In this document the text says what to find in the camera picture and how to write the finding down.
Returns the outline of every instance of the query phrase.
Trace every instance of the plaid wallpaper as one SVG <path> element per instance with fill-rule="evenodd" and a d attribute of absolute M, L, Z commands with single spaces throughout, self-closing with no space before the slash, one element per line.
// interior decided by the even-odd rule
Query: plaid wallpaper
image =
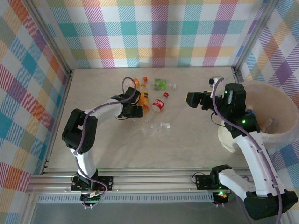
<path fill-rule="evenodd" d="M 34 2 L 70 67 L 114 68 L 231 66 L 263 0 Z"/>
<path fill-rule="evenodd" d="M 299 0 L 279 1 L 241 72 L 242 81 L 266 81 L 299 108 Z M 299 140 L 272 154 L 271 160 L 287 187 L 295 188 L 299 196 Z M 292 210 L 299 217 L 299 203 Z"/>
<path fill-rule="evenodd" d="M 50 140 L 66 74 L 21 0 L 0 0 L 0 224 L 14 224 Z"/>

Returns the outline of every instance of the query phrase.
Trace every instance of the plaid wall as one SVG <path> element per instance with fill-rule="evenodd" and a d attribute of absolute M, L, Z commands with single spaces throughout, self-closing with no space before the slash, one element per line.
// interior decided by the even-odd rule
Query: plaid wall
<path fill-rule="evenodd" d="M 70 67 L 113 68 L 231 66 L 263 0 L 34 2 Z"/>
<path fill-rule="evenodd" d="M 0 224 L 14 224 L 45 155 L 66 74 L 21 0 L 0 0 Z"/>
<path fill-rule="evenodd" d="M 299 0 L 279 1 L 241 72 L 241 80 L 280 88 L 299 108 Z M 286 186 L 299 196 L 299 140 L 272 154 L 271 160 Z M 299 203 L 292 209 L 299 217 Z"/>

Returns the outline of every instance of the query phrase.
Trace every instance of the beige floor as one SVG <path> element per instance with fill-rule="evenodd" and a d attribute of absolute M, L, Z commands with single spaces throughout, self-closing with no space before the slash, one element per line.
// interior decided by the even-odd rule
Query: beige floor
<path fill-rule="evenodd" d="M 171 128 L 159 135 L 141 132 L 141 121 L 115 118 L 107 120 L 97 129 L 92 147 L 93 159 L 99 168 L 126 167 L 213 167 L 228 164 L 247 167 L 243 155 L 232 154 L 219 142 L 217 125 L 210 120 L 211 111 L 190 108 L 187 92 L 211 90 L 211 76 L 226 77 L 234 82 L 230 68 L 140 68 L 76 70 L 64 107 L 49 168 L 74 168 L 74 158 L 61 140 L 61 134 L 75 108 L 86 110 L 105 103 L 113 95 L 121 94 L 124 77 L 148 76 L 165 78 L 177 84 L 169 91 L 165 109 L 157 121 L 169 122 Z M 162 95 L 162 91 L 149 90 L 149 103 Z"/>

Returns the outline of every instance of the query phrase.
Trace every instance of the red label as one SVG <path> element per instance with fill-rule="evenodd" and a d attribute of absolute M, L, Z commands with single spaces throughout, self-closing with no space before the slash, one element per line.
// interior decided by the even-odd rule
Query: red label
<path fill-rule="evenodd" d="M 160 110 L 165 106 L 162 100 L 156 99 L 156 101 L 153 103 L 153 105 L 156 105 L 160 108 Z"/>

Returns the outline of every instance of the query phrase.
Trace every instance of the plastic bottle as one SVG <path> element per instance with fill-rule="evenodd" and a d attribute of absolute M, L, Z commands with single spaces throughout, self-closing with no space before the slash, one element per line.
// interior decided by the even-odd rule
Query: plastic bottle
<path fill-rule="evenodd" d="M 144 123 L 149 123 L 157 113 L 160 113 L 160 111 L 165 106 L 166 99 L 168 98 L 169 94 L 165 92 L 162 97 L 159 97 L 155 100 L 153 105 L 150 107 L 150 110 L 148 114 L 143 118 Z"/>
<path fill-rule="evenodd" d="M 146 88 L 145 83 L 141 84 L 139 92 L 140 92 L 140 99 L 138 105 L 142 106 L 143 116 L 145 116 L 149 112 L 149 103 L 148 103 L 149 91 L 148 88 Z"/>
<path fill-rule="evenodd" d="M 165 79 L 156 78 L 154 81 L 155 90 L 176 89 L 177 84 L 170 83 Z"/>
<path fill-rule="evenodd" d="M 139 88 L 141 83 L 146 83 L 148 81 L 148 78 L 147 77 L 134 78 L 134 81 L 136 83 L 136 87 Z M 133 81 L 130 79 L 127 79 L 125 81 L 125 86 L 126 86 L 126 89 L 128 89 L 129 87 L 133 87 L 133 88 L 135 87 Z"/>
<path fill-rule="evenodd" d="M 170 128 L 170 123 L 149 122 L 141 128 L 144 134 L 154 135 Z"/>

